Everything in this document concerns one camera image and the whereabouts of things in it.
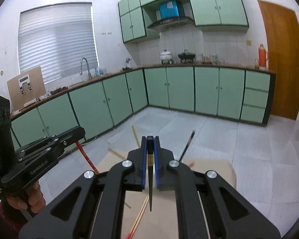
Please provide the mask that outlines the person's left hand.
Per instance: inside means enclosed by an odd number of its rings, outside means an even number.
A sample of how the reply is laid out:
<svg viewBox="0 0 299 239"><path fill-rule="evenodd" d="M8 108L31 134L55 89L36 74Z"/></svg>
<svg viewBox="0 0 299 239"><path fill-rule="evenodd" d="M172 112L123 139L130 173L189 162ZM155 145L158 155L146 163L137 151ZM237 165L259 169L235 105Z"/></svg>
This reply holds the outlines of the person's left hand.
<svg viewBox="0 0 299 239"><path fill-rule="evenodd" d="M26 210L30 207L31 212L34 214L41 212L46 207L46 201L43 197L39 181L36 181L26 189L25 200L10 193L7 193L5 197L8 204L14 209Z"/></svg>

